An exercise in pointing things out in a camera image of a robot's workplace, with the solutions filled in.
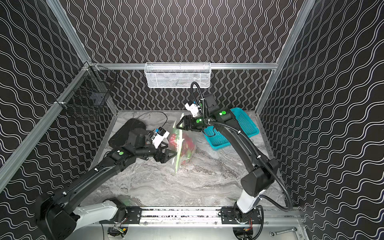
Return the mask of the clear zip-top bag green seal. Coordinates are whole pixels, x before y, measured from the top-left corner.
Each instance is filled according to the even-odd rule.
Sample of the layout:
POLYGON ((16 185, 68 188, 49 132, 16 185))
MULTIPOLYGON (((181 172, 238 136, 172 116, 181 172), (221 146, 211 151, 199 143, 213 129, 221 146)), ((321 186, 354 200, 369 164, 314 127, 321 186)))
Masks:
POLYGON ((190 162, 197 149, 194 138, 190 135, 191 132, 177 128, 182 125, 179 124, 179 122, 184 116, 185 114, 182 113, 182 115, 174 121, 169 137, 169 148, 176 152, 176 156, 171 159, 175 174, 190 162))

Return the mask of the red dragon fruit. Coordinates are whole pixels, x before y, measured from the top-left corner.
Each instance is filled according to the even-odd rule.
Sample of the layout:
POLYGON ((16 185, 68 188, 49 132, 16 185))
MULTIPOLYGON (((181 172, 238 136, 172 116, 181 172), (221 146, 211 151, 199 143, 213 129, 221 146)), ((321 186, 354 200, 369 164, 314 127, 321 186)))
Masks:
POLYGON ((179 158, 179 164, 180 165, 186 165, 187 162, 192 158, 193 154, 196 151, 196 145, 194 143, 194 140, 184 132, 173 133, 171 134, 170 138, 170 149, 173 151, 178 151, 180 149, 179 142, 182 140, 181 143, 181 152, 180 152, 180 158, 179 158))

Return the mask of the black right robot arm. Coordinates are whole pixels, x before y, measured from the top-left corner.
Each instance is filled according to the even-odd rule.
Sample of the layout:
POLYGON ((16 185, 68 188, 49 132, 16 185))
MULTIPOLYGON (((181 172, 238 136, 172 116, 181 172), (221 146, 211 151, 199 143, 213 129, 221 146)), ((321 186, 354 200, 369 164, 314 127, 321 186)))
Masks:
POLYGON ((241 179, 243 192, 235 204, 242 214, 247 214, 262 198, 262 193, 274 182, 281 184, 277 176, 279 163, 269 159, 251 141, 232 110, 221 108, 212 95, 185 104, 190 115, 181 118, 177 128, 185 131, 204 132, 213 127, 232 145, 243 161, 248 174, 241 179))

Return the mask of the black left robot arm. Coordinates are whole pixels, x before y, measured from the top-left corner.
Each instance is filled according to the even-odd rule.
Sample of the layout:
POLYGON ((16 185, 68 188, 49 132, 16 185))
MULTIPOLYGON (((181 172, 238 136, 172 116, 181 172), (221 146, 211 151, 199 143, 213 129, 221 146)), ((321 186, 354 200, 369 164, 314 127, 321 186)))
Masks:
POLYGON ((93 169, 73 183, 55 192, 36 198, 35 222, 49 240, 64 240, 80 223, 76 207, 95 189, 134 164, 137 159, 153 158, 162 164, 174 158, 164 140, 169 133, 164 128, 148 131, 143 128, 120 129, 111 138, 112 149, 93 169))

